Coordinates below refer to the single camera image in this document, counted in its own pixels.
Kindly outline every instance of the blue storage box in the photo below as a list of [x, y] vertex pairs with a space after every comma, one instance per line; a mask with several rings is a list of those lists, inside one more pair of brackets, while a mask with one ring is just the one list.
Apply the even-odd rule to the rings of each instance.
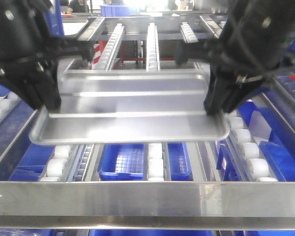
[[19, 166], [42, 166], [46, 165], [55, 146], [40, 146], [31, 144]]
[[102, 180], [142, 180], [143, 144], [105, 145], [98, 166]]
[[137, 7], [126, 5], [101, 5], [100, 9], [103, 17], [131, 16], [139, 12]]
[[[98, 166], [104, 181], [143, 180], [144, 144], [105, 145]], [[168, 144], [172, 180], [192, 180], [186, 143]]]
[[172, 180], [192, 180], [186, 143], [169, 143], [168, 154]]
[[50, 236], [52, 230], [0, 229], [0, 236]]
[[246, 231], [246, 236], [295, 236], [295, 231]]
[[262, 141], [259, 147], [279, 181], [295, 181], [295, 160], [283, 146]]
[[11, 175], [9, 181], [38, 181], [41, 173], [32, 170], [16, 169]]
[[234, 157], [227, 146], [225, 140], [218, 144], [218, 157], [216, 169], [219, 170], [223, 176], [223, 181], [242, 181], [238, 168], [235, 168], [232, 160]]
[[88, 236], [212, 236], [200, 230], [91, 230]]

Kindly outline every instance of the aluminum tray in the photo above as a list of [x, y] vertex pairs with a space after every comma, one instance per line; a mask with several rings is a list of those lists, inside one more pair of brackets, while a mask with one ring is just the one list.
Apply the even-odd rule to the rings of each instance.
[[89, 23], [88, 20], [84, 19], [64, 19], [63, 30], [64, 35], [67, 37], [76, 37]]
[[207, 116], [207, 79], [195, 70], [68, 71], [61, 108], [39, 116], [32, 142], [50, 144], [213, 141], [227, 137], [224, 116]]

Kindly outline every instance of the aluminum frame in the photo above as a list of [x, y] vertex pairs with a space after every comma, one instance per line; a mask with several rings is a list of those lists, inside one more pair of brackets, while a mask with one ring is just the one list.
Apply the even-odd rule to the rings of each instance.
[[2, 227], [295, 230], [295, 182], [0, 182]]

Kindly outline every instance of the blue bin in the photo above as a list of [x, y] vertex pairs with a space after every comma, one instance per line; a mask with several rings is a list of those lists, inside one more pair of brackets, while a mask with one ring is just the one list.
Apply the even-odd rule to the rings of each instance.
[[[105, 145], [98, 166], [104, 181], [143, 180], [144, 144]], [[168, 144], [172, 180], [192, 180], [186, 143]]]
[[295, 231], [247, 231], [247, 236], [295, 236]]
[[223, 181], [242, 181], [238, 168], [235, 168], [233, 164], [233, 159], [234, 157], [227, 146], [227, 142], [221, 141], [218, 144], [216, 169], [221, 172]]
[[91, 230], [88, 236], [212, 236], [200, 230]]
[[0, 236], [51, 236], [52, 230], [0, 229]]
[[143, 144], [105, 145], [98, 166], [102, 180], [142, 180]]
[[11, 175], [9, 181], [38, 181], [41, 173], [32, 170], [16, 169]]
[[56, 37], [64, 37], [60, 0], [55, 1], [55, 12], [45, 13], [45, 19], [50, 33]]
[[43, 166], [49, 160], [55, 146], [40, 146], [31, 144], [23, 156], [19, 166]]
[[295, 160], [284, 146], [262, 141], [259, 147], [279, 181], [295, 181]]
[[186, 143], [168, 144], [168, 154], [172, 180], [192, 180], [191, 167]]
[[139, 9], [126, 5], [101, 5], [101, 16], [103, 17], [122, 17], [137, 14]]

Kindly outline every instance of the black robotic arm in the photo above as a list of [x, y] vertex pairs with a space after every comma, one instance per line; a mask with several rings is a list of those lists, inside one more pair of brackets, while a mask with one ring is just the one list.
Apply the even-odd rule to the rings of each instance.
[[273, 76], [295, 71], [295, 54], [288, 52], [294, 39], [295, 0], [235, 0], [219, 39], [181, 44], [176, 61], [209, 62], [206, 112], [229, 113]]
[[53, 37], [44, 13], [49, 0], [0, 0], [0, 84], [32, 108], [60, 106], [57, 67], [60, 57], [92, 60], [91, 42]]

